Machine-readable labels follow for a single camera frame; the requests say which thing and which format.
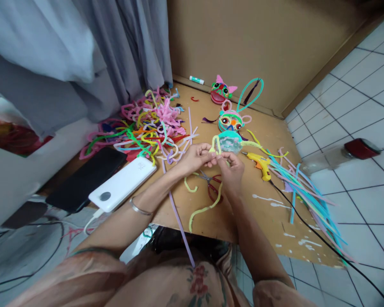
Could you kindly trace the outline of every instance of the smartphone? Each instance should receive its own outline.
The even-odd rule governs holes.
[[[79,212],[90,203],[90,193],[114,175],[126,159],[127,155],[123,152],[102,148],[52,192],[46,203],[69,213]]]

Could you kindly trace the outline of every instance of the brown wall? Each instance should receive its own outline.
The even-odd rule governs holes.
[[[365,18],[342,0],[168,0],[174,75],[220,74],[239,88],[261,77],[258,107],[281,116]]]

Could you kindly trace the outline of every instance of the bracelet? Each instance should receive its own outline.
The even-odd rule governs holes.
[[[143,211],[141,209],[139,209],[137,206],[134,205],[134,203],[132,202],[132,198],[129,200],[129,203],[131,204],[132,206],[132,209],[135,211],[135,212],[139,212],[140,214],[143,214],[143,215],[152,215],[153,212],[147,212],[147,211]]]

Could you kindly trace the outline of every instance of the curtain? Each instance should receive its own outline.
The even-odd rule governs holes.
[[[0,1],[0,94],[41,138],[172,84],[166,1]]]

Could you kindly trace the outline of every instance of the black power cord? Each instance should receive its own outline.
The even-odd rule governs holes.
[[[327,241],[325,239],[323,239],[323,237],[321,235],[319,235],[317,233],[317,231],[315,231],[313,228],[311,228],[309,226],[309,224],[307,224],[303,219],[302,217],[300,216],[300,214],[297,212],[296,208],[293,206],[293,204],[291,203],[291,201],[289,201],[289,199],[286,197],[286,195],[284,195],[284,193],[274,185],[274,183],[270,180],[269,181],[271,183],[272,186],[274,186],[276,188],[276,190],[278,190],[280,192],[281,195],[283,195],[283,197],[291,204],[292,208],[294,209],[294,212],[296,212],[297,216],[299,217],[299,219],[308,227],[311,229],[312,232],[314,232],[332,251],[334,251],[337,256],[339,256],[341,259],[343,259],[345,262],[347,262],[347,264],[349,266],[351,266],[353,269],[355,269],[357,272],[359,272],[361,274],[361,276],[363,276],[370,284],[372,284],[372,286],[378,291],[378,293],[382,296],[382,298],[384,299],[384,294],[380,291],[380,289],[377,288],[377,286],[366,276],[364,275],[363,272],[361,272],[359,269],[357,269],[350,261],[348,261],[346,258],[344,258],[343,255],[341,255],[338,251],[336,251],[336,249],[334,247],[332,247],[330,244],[327,243]]]
[[[54,225],[54,224],[57,224],[57,223],[36,223],[36,224],[28,224],[28,225],[26,225],[26,226],[38,226],[38,225],[46,225],[46,226],[47,226],[47,225]],[[9,283],[9,282],[12,282],[12,281],[16,281],[16,280],[25,278],[25,280],[23,280],[22,282],[20,282],[20,283],[14,285],[14,286],[12,286],[12,287],[10,287],[10,288],[8,288],[8,289],[2,290],[2,291],[0,291],[0,293],[7,292],[7,291],[9,291],[9,290],[11,290],[11,289],[13,289],[13,288],[15,288],[15,287],[21,285],[22,283],[26,282],[26,281],[29,280],[31,277],[33,277],[38,271],[40,271],[40,270],[41,270],[47,263],[49,263],[49,261],[53,258],[53,256],[55,255],[55,253],[56,253],[56,252],[58,251],[58,249],[60,248],[60,245],[61,245],[62,240],[63,240],[63,237],[64,237],[64,226],[63,226],[62,223],[59,223],[59,224],[60,224],[60,226],[61,226],[61,237],[60,237],[60,241],[59,241],[59,243],[58,243],[56,249],[54,250],[54,252],[53,252],[53,253],[51,254],[51,256],[46,260],[46,262],[44,262],[44,264],[43,264],[41,267],[39,267],[35,272],[33,272],[33,273],[30,274],[30,275],[19,276],[19,277],[16,277],[16,278],[12,278],[12,279],[9,279],[9,280],[0,282],[0,286],[1,286],[1,285],[3,285],[3,284],[7,284],[7,283]],[[8,232],[8,231],[5,231],[5,232],[0,233],[0,238],[1,238],[2,236],[4,236],[7,232]]]

